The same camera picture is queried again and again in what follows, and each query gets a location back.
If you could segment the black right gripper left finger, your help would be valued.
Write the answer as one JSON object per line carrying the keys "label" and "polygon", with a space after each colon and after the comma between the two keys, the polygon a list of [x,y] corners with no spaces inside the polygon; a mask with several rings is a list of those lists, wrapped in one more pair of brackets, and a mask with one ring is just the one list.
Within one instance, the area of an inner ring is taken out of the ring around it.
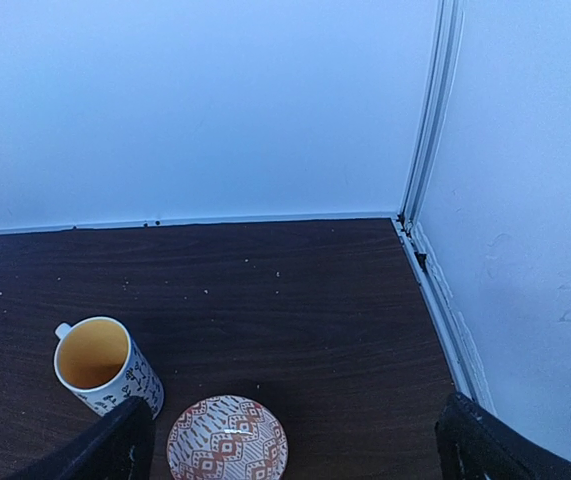
{"label": "black right gripper left finger", "polygon": [[12,479],[147,479],[154,454],[154,420],[131,397],[65,447],[12,474]]}

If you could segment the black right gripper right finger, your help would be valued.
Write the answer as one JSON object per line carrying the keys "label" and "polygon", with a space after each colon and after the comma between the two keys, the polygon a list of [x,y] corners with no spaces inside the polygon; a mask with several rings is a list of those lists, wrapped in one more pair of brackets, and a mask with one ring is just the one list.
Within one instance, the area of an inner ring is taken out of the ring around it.
{"label": "black right gripper right finger", "polygon": [[571,479],[571,462],[536,445],[461,392],[435,424],[444,479]]}

